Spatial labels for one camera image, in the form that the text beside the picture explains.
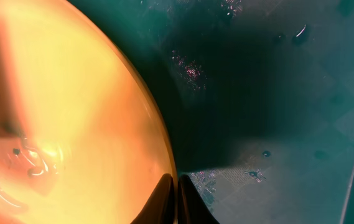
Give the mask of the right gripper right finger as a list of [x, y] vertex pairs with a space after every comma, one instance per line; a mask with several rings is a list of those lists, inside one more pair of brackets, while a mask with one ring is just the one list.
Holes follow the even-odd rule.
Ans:
[[178, 181], [178, 224], [220, 224], [210, 213], [188, 175]]

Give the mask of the yellow-rimmed plate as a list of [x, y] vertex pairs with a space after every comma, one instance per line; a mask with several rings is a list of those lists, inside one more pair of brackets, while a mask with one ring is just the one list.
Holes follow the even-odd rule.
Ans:
[[0, 223], [131, 223], [176, 176], [161, 114], [67, 1], [0, 1]]

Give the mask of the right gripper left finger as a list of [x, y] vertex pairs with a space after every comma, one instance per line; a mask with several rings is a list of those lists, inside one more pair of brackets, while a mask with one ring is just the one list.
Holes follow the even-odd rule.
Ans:
[[131, 224], [173, 224], [173, 222], [174, 182], [170, 174], [164, 174]]

